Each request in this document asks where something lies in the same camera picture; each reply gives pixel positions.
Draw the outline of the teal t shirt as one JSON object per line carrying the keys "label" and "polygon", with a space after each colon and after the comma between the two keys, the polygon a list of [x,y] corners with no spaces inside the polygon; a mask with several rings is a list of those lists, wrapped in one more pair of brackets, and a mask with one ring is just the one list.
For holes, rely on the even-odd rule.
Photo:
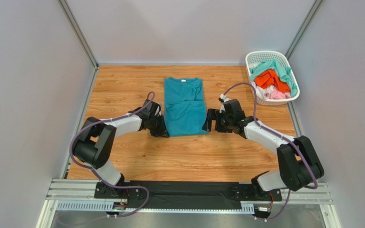
{"label": "teal t shirt", "polygon": [[208,134],[202,129],[207,115],[202,79],[166,78],[164,107],[164,121],[171,137]]}

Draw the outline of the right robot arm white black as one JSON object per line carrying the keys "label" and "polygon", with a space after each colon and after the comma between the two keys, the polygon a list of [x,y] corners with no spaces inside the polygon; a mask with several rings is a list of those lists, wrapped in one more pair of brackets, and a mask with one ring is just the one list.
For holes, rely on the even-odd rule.
{"label": "right robot arm white black", "polygon": [[215,123],[215,130],[219,133],[235,133],[277,155],[279,168],[276,171],[264,172],[251,180],[257,191],[316,189],[317,180],[325,174],[308,137],[280,133],[264,125],[254,115],[246,116],[236,99],[223,100],[220,109],[208,109],[203,130],[211,131],[212,123]]}

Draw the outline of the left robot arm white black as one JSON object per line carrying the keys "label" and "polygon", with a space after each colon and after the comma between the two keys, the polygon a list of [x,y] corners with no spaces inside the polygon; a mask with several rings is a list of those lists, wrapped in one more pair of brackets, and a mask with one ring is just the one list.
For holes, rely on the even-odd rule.
{"label": "left robot arm white black", "polygon": [[161,110],[159,103],[147,99],[142,107],[119,117],[89,117],[70,143],[70,158],[107,186],[117,188],[124,177],[110,161],[115,138],[142,130],[149,130],[153,137],[169,137]]}

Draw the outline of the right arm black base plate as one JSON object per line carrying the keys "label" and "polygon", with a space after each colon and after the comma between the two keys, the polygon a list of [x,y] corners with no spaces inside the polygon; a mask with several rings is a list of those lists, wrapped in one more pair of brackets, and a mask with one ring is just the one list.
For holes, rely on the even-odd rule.
{"label": "right arm black base plate", "polygon": [[233,192],[233,199],[238,201],[278,201],[283,200],[279,189],[263,191],[251,183],[238,182],[230,187]]}

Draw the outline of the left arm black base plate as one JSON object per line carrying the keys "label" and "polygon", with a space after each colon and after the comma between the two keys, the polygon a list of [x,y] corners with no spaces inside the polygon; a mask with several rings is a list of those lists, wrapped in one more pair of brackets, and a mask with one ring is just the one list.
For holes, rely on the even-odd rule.
{"label": "left arm black base plate", "polygon": [[98,182],[94,192],[95,199],[133,199],[141,198],[140,189],[115,189]]}

